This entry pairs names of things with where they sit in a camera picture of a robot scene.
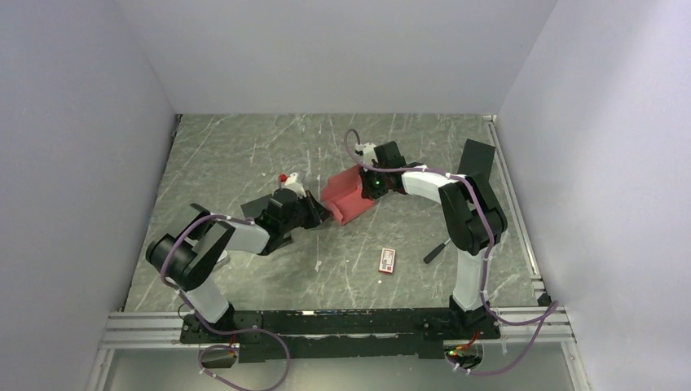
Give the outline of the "red cardboard paper box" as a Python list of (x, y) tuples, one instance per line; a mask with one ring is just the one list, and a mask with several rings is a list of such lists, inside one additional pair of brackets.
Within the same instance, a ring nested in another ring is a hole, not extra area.
[(363, 197), (363, 184), (359, 171), (360, 166), (355, 165), (331, 176), (322, 191), (321, 203), (341, 225), (364, 214), (375, 204), (373, 200)]

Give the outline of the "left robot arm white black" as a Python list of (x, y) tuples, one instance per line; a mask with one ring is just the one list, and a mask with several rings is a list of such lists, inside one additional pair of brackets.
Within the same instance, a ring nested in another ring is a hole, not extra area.
[(244, 218), (211, 213), (189, 204), (145, 252), (166, 285), (179, 291), (203, 319), (202, 332), (215, 342), (235, 329), (235, 309), (211, 274), (224, 251), (266, 256), (287, 244), (297, 228), (312, 229), (331, 212), (307, 191), (279, 189), (242, 204)]

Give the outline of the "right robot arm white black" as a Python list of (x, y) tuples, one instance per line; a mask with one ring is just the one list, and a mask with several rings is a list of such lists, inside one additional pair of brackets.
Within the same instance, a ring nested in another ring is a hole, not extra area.
[(489, 255), (508, 228), (489, 183), (495, 147), (466, 140), (454, 174), (406, 162), (395, 142), (356, 143), (350, 154), (361, 167), (364, 197), (397, 191), (441, 206), (448, 238), (458, 251), (452, 299), (460, 309), (450, 314), (449, 327), (459, 338), (470, 337), (481, 325), (475, 310), (485, 304)]

